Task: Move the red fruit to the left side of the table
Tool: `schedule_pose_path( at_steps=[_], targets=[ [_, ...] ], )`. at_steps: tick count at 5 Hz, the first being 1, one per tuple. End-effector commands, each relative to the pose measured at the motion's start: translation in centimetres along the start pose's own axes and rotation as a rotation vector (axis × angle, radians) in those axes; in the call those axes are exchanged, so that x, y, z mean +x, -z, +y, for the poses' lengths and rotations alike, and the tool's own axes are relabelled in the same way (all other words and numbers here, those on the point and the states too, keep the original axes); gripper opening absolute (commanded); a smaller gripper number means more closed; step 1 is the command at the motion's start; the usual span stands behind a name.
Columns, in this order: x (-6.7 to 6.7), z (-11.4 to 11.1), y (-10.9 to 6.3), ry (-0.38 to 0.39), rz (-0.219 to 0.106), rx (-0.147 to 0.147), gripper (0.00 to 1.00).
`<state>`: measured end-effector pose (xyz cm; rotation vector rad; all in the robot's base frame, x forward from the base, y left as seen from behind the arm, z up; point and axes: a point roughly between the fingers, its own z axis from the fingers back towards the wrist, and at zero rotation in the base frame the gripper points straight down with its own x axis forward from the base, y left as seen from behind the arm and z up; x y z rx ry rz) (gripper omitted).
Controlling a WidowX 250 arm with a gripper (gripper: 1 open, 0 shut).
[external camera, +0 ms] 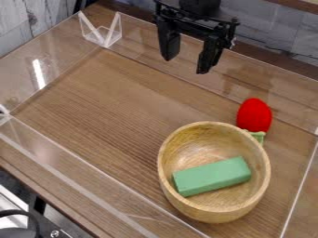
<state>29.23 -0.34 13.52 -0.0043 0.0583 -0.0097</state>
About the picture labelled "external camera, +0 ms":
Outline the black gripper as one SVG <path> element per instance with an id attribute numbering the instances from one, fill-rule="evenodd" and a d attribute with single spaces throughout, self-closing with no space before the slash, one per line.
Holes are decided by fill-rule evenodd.
<path id="1" fill-rule="evenodd" d="M 240 19 L 221 12 L 221 0 L 154 2 L 161 54 L 166 61 L 173 60 L 181 52 L 180 31 L 197 38 L 213 33 L 205 38 L 197 68 L 197 74 L 209 73 L 220 62 L 224 47 L 232 48 L 234 45 Z"/>

